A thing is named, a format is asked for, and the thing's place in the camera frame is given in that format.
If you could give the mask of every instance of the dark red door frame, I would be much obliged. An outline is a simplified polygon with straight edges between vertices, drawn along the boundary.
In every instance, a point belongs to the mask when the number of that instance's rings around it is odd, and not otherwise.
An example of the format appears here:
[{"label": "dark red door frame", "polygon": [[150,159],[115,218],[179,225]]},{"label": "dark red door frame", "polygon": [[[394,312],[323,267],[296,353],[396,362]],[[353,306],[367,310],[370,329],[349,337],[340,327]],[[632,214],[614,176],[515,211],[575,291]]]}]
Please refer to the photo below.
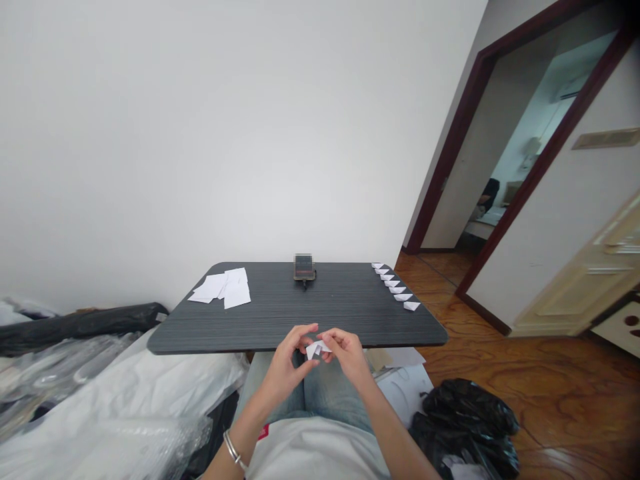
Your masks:
[{"label": "dark red door frame", "polygon": [[555,132],[549,139],[547,146],[542,150],[540,157],[535,162],[533,168],[531,168],[531,171],[522,183],[522,186],[513,197],[513,201],[505,211],[500,222],[498,222],[496,228],[493,230],[484,248],[482,248],[480,254],[475,258],[462,282],[460,282],[460,285],[456,290],[456,294],[458,296],[466,294],[467,290],[480,273],[480,270],[482,270],[482,267],[513,223],[513,220],[515,220],[518,213],[520,213],[520,210],[522,210],[522,207],[527,202],[538,183],[540,183],[540,180],[542,180],[542,177],[551,166],[553,160],[555,160],[558,152],[560,152],[560,149],[569,138],[571,132],[573,132],[573,129],[585,114],[598,92],[600,92],[602,86],[607,82],[618,63],[620,63],[622,57],[625,56],[635,38],[637,38],[637,30],[630,24],[624,25],[614,37],[606,52],[591,72],[585,86],[582,87],[582,90],[580,90],[580,93],[578,93],[578,96],[575,98],[569,107],[569,110],[560,122],[560,125],[558,125],[558,128],[556,128]]},{"label": "dark red door frame", "polygon": [[[440,158],[438,159],[438,164],[433,172],[413,232],[411,233],[406,248],[403,249],[406,253],[416,254],[420,252],[420,246],[427,233],[440,197],[442,196],[441,186],[445,178],[451,173],[453,164],[460,152],[462,142],[467,135],[475,111],[498,59],[527,42],[544,35],[597,3],[598,1],[593,0],[558,0],[538,15],[530,18],[478,53],[471,73],[469,74],[469,80],[467,81],[467,85],[465,86],[460,103],[453,117],[451,128],[447,134]],[[582,118],[582,115],[586,112],[600,91],[600,88],[605,84],[636,36],[637,30],[632,28],[631,24],[624,25],[607,48],[605,54],[600,58],[585,86],[580,90],[580,93],[551,136],[547,146],[531,169],[531,172],[529,172],[526,180],[524,180],[522,186],[514,196],[502,220],[498,222],[498,225],[493,230],[484,248],[458,286],[456,294],[459,297],[466,297],[466,292],[473,280],[475,280],[478,273],[480,273],[480,270],[498,245],[498,242],[500,242],[507,232],[513,220],[542,179],[542,176],[544,176],[552,164],[560,148],[562,148],[578,121]]]},{"label": "dark red door frame", "polygon": [[558,25],[582,13],[596,3],[596,1],[592,0],[559,0],[478,52],[458,108],[453,116],[438,163],[433,171],[431,182],[427,188],[427,193],[422,202],[409,242],[404,248],[406,253],[414,255],[420,252],[420,246],[427,234],[427,229],[442,196],[442,185],[451,173],[453,164],[462,147],[462,142],[467,136],[475,111],[498,59],[553,30]]}]

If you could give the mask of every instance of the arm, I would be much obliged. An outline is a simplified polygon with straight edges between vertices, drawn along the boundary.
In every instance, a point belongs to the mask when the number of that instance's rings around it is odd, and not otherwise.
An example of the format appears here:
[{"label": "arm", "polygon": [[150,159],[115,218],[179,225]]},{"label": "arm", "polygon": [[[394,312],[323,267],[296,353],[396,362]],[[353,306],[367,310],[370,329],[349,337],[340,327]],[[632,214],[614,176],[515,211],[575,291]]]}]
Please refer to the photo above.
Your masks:
[{"label": "arm", "polygon": [[360,395],[391,477],[441,480],[378,388],[358,336],[340,329],[331,329],[318,337],[333,351],[324,352],[325,362],[337,357],[342,371]]},{"label": "arm", "polygon": [[[296,369],[291,362],[294,350],[304,352],[305,346],[313,342],[305,335],[317,330],[318,324],[313,323],[297,325],[289,332],[278,345],[262,385],[247,402],[238,420],[229,430],[231,443],[245,465],[251,461],[258,436],[269,414],[291,394],[311,369],[319,364],[318,360],[306,361]],[[242,468],[233,462],[227,445],[223,442],[204,472],[202,480],[241,480],[243,477]]]}]

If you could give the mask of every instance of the table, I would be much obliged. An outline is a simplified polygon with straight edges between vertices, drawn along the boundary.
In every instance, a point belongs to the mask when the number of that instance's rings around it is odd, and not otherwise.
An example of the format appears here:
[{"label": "table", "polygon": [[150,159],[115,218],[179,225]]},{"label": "table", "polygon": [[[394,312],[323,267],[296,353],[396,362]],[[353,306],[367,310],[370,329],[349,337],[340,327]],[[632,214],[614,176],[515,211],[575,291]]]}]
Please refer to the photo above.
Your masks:
[{"label": "table", "polygon": [[[316,263],[317,278],[307,282],[306,291],[293,280],[293,262],[223,262],[205,276],[240,267],[247,271],[250,303],[225,310],[224,300],[187,301],[189,292],[153,333],[149,350],[157,355],[274,350],[294,325],[314,322],[319,331],[338,327],[356,333],[364,347],[443,345],[449,339],[424,305],[403,308],[370,263]],[[393,279],[406,287],[398,276]]]}]

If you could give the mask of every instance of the air conditioner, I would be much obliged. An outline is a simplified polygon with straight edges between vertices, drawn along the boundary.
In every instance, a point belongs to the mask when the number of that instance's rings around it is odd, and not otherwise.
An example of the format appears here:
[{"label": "air conditioner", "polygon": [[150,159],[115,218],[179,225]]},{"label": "air conditioner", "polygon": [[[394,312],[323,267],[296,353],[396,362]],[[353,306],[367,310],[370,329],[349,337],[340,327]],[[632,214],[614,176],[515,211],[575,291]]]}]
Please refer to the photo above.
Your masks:
[{"label": "air conditioner", "polygon": [[568,82],[563,84],[562,87],[560,87],[558,89],[558,92],[555,94],[553,103],[557,103],[560,100],[576,97],[578,95],[578,92],[582,90],[582,87],[585,86],[585,83],[587,82],[588,78],[589,78],[589,74],[585,73],[584,75],[581,75],[580,77],[576,77],[573,80],[569,80]]}]

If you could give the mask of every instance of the silver bracelet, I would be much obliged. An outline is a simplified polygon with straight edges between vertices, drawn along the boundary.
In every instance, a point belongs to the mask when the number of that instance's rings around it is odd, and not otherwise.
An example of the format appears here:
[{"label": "silver bracelet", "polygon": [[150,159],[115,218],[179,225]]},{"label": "silver bracelet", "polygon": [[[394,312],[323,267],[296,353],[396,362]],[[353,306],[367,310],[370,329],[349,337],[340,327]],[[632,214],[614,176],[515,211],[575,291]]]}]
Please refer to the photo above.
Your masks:
[{"label": "silver bracelet", "polygon": [[238,452],[236,452],[233,444],[231,443],[231,439],[229,438],[229,430],[225,430],[225,432],[222,434],[222,437],[225,439],[227,450],[229,450],[229,454],[231,455],[233,462],[236,465],[240,465],[240,468],[242,468],[243,471],[247,471],[247,466],[244,464],[244,462],[242,462],[242,460],[240,460],[240,455],[238,455]]}]

